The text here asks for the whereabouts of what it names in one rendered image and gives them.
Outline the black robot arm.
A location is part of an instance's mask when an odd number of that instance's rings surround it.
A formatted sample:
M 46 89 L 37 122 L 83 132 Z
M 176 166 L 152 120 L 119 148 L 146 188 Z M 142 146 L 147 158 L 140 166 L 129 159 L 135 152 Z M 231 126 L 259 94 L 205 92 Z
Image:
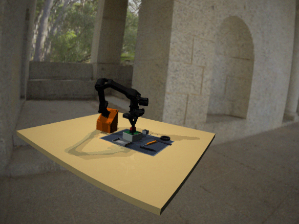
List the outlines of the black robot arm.
M 104 84 L 107 82 L 107 84 Z M 148 106 L 148 98 L 142 98 L 141 94 L 133 88 L 127 88 L 112 79 L 106 79 L 106 78 L 99 78 L 95 84 L 95 89 L 98 91 L 99 96 L 99 110 L 98 113 L 100 113 L 105 118 L 111 113 L 107 110 L 108 101 L 105 101 L 105 95 L 104 95 L 104 89 L 111 87 L 114 90 L 125 94 L 128 99 L 130 99 L 130 105 L 142 105 L 142 106 Z M 142 116 L 144 114 L 144 108 L 139 109 L 135 108 L 133 109 L 133 114 L 136 114 L 137 116 Z

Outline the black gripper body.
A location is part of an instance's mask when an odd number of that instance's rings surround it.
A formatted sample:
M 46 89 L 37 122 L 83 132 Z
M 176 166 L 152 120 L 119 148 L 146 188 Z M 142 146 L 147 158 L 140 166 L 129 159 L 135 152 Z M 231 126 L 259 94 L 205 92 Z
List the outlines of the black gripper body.
M 123 118 L 126 118 L 126 119 L 133 118 L 133 115 L 136 115 L 136 114 L 133 114 L 134 107 L 139 108 L 138 105 L 130 105 L 129 107 L 130 107 L 130 111 L 129 111 L 130 114 L 129 113 L 124 113 Z

